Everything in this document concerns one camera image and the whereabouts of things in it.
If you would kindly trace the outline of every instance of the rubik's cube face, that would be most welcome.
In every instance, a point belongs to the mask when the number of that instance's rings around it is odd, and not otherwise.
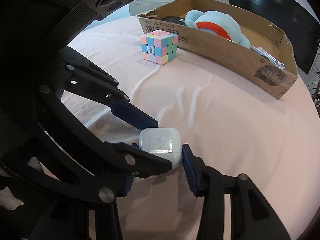
[[[141,36],[142,58],[158,64],[165,64],[176,57],[177,34],[154,31]]]

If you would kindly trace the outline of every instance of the plush toy arm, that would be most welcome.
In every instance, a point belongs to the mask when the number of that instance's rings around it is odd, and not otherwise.
[[[195,24],[195,21],[203,15],[203,12],[198,11],[198,10],[192,10],[189,11],[186,15],[186,18],[184,20],[184,24],[190,28],[197,29],[197,26]]]
[[[250,49],[251,45],[250,45],[250,41],[248,40],[248,38],[246,36],[244,36],[243,34],[241,34],[241,38],[240,38],[240,45]]]

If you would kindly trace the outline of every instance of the stuffed animal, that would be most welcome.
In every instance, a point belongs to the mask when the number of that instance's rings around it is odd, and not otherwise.
[[[190,28],[213,33],[250,49],[250,41],[241,33],[239,24],[228,14],[218,11],[189,11],[184,24]]]

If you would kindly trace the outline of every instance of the red stripe on plush toy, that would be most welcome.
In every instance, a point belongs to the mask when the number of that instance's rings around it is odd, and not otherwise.
[[[212,22],[198,22],[196,23],[198,28],[205,28],[214,31],[218,36],[226,38],[228,40],[232,39],[230,38],[229,34],[224,30],[224,28],[220,27],[219,25],[212,23]]]

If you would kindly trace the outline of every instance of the charging case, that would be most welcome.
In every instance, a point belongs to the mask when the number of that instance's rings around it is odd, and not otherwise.
[[[139,136],[139,148],[172,162],[177,168],[182,162],[181,138],[175,128],[146,128]]]

